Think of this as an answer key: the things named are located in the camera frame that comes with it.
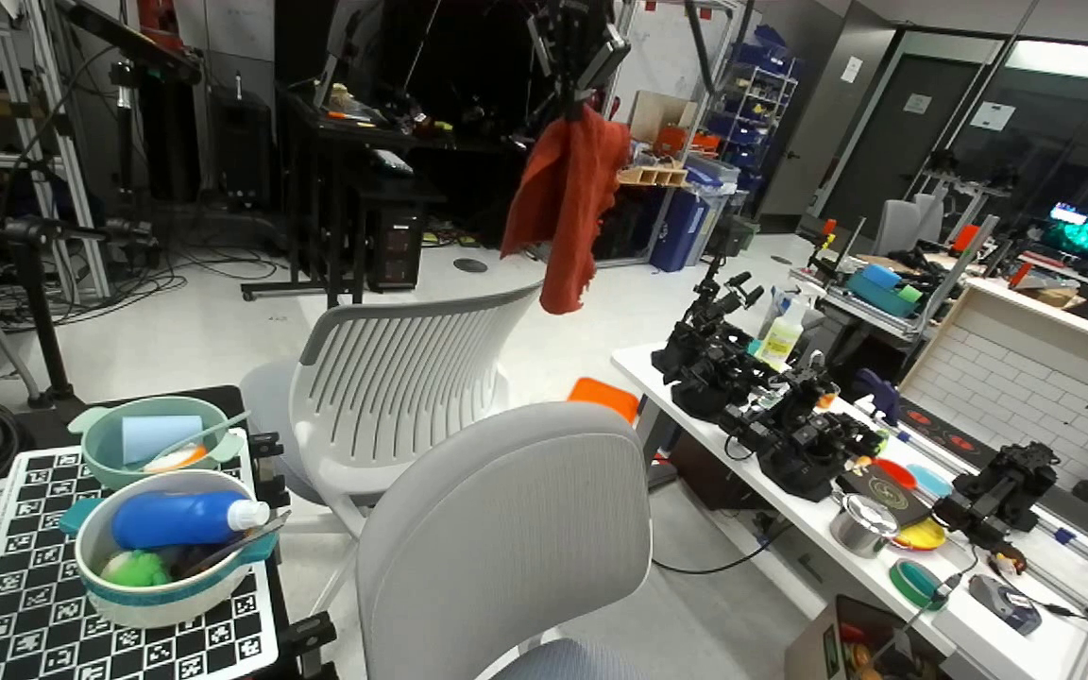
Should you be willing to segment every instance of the black and white checkered board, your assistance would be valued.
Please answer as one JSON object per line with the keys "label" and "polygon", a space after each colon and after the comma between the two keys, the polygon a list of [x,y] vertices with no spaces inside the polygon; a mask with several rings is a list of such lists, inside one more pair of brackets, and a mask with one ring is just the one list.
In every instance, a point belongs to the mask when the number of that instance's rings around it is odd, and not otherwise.
{"label": "black and white checkered board", "polygon": [[22,455],[0,504],[0,680],[188,680],[247,675],[276,663],[269,573],[183,629],[129,632],[99,621],[62,515],[99,499],[76,451]]}

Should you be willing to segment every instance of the ceiling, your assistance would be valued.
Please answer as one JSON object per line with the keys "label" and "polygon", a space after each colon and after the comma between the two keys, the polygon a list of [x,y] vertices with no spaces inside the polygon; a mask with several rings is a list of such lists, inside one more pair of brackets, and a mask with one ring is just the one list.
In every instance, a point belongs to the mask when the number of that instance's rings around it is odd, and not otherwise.
{"label": "ceiling", "polygon": [[[860,0],[889,22],[1013,33],[1029,0]],[[1038,0],[1023,33],[1088,40],[1088,0]]]}

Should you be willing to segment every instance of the red jacket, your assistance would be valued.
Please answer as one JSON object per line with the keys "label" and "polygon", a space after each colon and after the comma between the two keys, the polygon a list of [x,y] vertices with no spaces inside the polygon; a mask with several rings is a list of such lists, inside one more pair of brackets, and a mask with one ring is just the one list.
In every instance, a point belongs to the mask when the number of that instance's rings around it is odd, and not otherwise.
{"label": "red jacket", "polygon": [[626,140],[622,125],[582,105],[578,116],[552,120],[528,156],[507,217],[502,255],[552,241],[539,290],[549,312],[582,307],[578,300],[595,281],[595,237],[600,217],[617,205]]}

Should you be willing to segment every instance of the chair backrest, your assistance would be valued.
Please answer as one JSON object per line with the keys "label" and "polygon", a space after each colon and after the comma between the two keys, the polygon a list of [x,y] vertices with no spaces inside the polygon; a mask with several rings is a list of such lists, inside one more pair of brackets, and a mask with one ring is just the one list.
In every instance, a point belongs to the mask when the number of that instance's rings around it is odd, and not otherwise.
{"label": "chair backrest", "polygon": [[319,316],[291,378],[303,451],[386,467],[491,413],[495,362],[534,289]]}
{"label": "chair backrest", "polygon": [[371,680],[469,680],[611,606],[649,568],[635,435],[595,406],[525,406],[425,455],[358,538]]}

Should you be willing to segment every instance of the gray floor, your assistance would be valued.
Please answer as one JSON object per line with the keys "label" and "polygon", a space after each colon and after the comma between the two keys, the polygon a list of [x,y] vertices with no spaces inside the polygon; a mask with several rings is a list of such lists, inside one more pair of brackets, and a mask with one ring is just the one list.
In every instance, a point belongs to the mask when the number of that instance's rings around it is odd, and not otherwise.
{"label": "gray floor", "polygon": [[[461,251],[435,251],[425,256],[418,290],[439,295],[454,289],[451,260]],[[753,267],[756,285],[780,289],[790,260],[804,260],[810,251],[794,237],[756,237],[727,272]],[[163,391],[236,386],[255,368],[296,354],[326,309],[323,295],[242,302],[237,281],[287,276],[269,265],[217,265],[185,260],[177,267],[183,289],[160,290],[119,312],[62,326],[62,346],[76,392],[83,401],[119,401]],[[619,346],[660,346],[674,320],[690,302],[690,289],[703,267],[655,272],[646,265],[600,267],[582,300],[578,312],[549,316],[539,307],[525,312],[502,350],[502,374],[510,401],[561,401],[578,374],[600,374],[626,386],[607,354]],[[762,320],[762,307],[734,316],[741,328]],[[43,358],[32,336],[17,336],[22,354],[43,378]],[[0,406],[22,406],[22,386],[0,368]],[[719,529],[690,510],[679,489],[655,499],[656,554],[683,568],[716,568],[736,552]],[[334,516],[313,516],[298,506],[296,529],[284,543],[284,582],[291,616],[308,616],[319,602],[326,573],[348,538]],[[734,680],[734,675],[780,675],[784,651],[801,632],[801,613],[767,586],[753,568],[689,579],[649,573],[649,582],[622,606],[576,621],[566,636],[591,641],[606,658],[607,675],[665,680]],[[334,645],[343,669],[357,669],[348,645]]]}

